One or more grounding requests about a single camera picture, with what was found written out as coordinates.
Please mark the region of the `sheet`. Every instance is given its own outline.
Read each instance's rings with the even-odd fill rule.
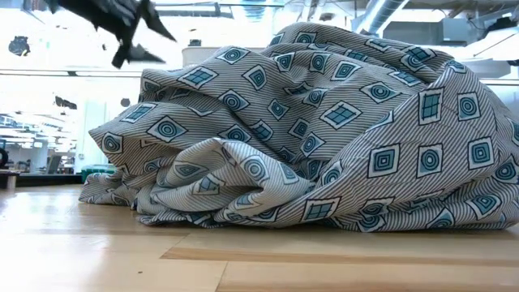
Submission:
[[[139,104],[90,131],[118,167],[80,201],[147,225],[303,223],[362,232],[519,219],[519,124],[440,51],[297,23],[254,53],[147,70]]]

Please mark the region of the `wooden floor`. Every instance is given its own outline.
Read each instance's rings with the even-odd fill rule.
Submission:
[[[80,186],[0,192],[0,291],[519,291],[519,228],[146,227]]]

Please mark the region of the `striped fabric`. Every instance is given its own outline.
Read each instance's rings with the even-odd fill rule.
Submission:
[[[445,53],[299,23],[259,54],[221,48],[141,85],[91,130],[118,172],[90,175],[81,201],[207,228],[519,220],[518,119]]]

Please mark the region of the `concentric circle motif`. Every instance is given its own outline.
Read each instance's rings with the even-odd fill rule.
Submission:
[[[421,159],[422,165],[426,170],[432,171],[438,168],[440,165],[440,157],[434,150],[427,150],[422,154]]]
[[[382,212],[382,210],[384,210],[383,204],[374,203],[374,204],[370,204],[370,205],[366,206],[362,210],[362,212],[366,215],[375,216],[375,215],[379,215]]]
[[[224,54],[224,58],[229,61],[236,61],[242,56],[242,53],[237,49],[230,49]]]
[[[460,99],[461,112],[467,116],[476,114],[478,107],[472,98],[463,97]]]
[[[452,224],[453,224],[453,222],[450,221],[449,219],[441,218],[438,221],[435,221],[431,226],[429,226],[429,228],[431,228],[431,229],[434,229],[434,228],[446,228],[446,227],[451,226]]]
[[[247,140],[247,135],[240,129],[233,129],[227,133],[227,139],[245,142]]]
[[[157,164],[155,164],[155,162],[149,162],[145,167],[144,167],[144,171],[145,172],[153,172],[155,170],[158,170],[159,169],[159,166]]]
[[[337,180],[341,176],[339,170],[329,170],[326,175],[324,175],[323,184],[329,184],[333,181]]]
[[[380,222],[380,217],[378,216],[372,216],[368,218],[362,219],[359,223],[366,229],[370,229],[373,227],[376,227]]]
[[[225,105],[229,106],[231,110],[238,110],[242,105],[242,101],[240,101],[239,97],[237,97],[233,93],[229,93],[224,96],[223,102]]]
[[[315,140],[314,137],[310,136],[307,138],[307,141],[305,141],[305,144],[302,148],[305,152],[310,152],[315,148],[316,145],[317,145],[317,141]]]
[[[370,93],[374,98],[383,100],[391,96],[392,90],[382,85],[375,85],[370,89]]]
[[[284,110],[283,110],[283,108],[281,107],[281,105],[278,104],[277,102],[272,103],[272,107],[271,107],[271,109],[272,109],[272,111],[273,111],[273,113],[274,113],[275,115],[282,115],[283,112],[284,112]]]
[[[121,144],[112,136],[106,136],[105,149],[110,152],[117,152],[121,148]]]
[[[407,62],[409,63],[409,65],[411,67],[420,67],[423,65],[418,59],[416,59],[415,57],[412,57],[412,56],[409,56],[407,58]]]
[[[308,129],[308,125],[304,122],[301,122],[294,129],[294,132],[296,132],[298,135],[305,135],[305,133],[307,132],[307,129]]]
[[[169,121],[161,122],[157,126],[157,131],[164,137],[171,138],[177,135],[177,127]]]
[[[280,152],[279,156],[285,161],[290,161],[290,159],[292,159],[292,157],[286,151]]]
[[[255,159],[250,159],[247,161],[244,165],[245,171],[254,179],[254,180],[260,180],[262,177],[265,176],[265,168],[261,164],[260,161],[257,161]]]
[[[311,37],[308,35],[301,35],[298,37],[298,39],[295,42],[305,43],[305,44],[311,43]]]
[[[495,176],[501,180],[510,180],[517,176],[517,172],[512,162],[502,165],[496,172]]]
[[[323,94],[321,93],[321,91],[314,90],[314,91],[310,92],[310,95],[308,96],[308,100],[312,103],[318,104],[318,103],[320,103],[322,96],[323,96]]]
[[[324,61],[325,61],[325,59],[324,59],[323,55],[316,55],[311,60],[311,65],[317,70],[323,70]]]

